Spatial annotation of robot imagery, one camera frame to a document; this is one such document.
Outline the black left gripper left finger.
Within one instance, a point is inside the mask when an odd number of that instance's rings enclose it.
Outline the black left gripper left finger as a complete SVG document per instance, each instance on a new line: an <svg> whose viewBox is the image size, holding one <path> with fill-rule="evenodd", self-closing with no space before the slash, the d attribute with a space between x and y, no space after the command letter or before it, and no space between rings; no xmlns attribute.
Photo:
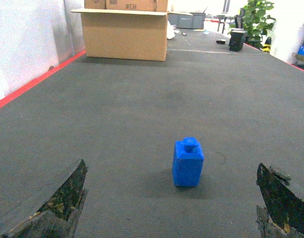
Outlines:
<svg viewBox="0 0 304 238"><path fill-rule="evenodd" d="M0 217L0 238L72 238L87 196L88 168L78 159L41 191Z"/></svg>

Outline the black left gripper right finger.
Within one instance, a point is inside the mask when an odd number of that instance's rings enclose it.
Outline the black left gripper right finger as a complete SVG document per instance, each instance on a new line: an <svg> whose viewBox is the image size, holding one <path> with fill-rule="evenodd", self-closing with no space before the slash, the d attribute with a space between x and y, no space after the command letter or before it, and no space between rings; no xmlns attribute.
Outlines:
<svg viewBox="0 0 304 238"><path fill-rule="evenodd" d="M265 204L256 207L261 237L304 238L304 189L289 174L263 163L256 175Z"/></svg>

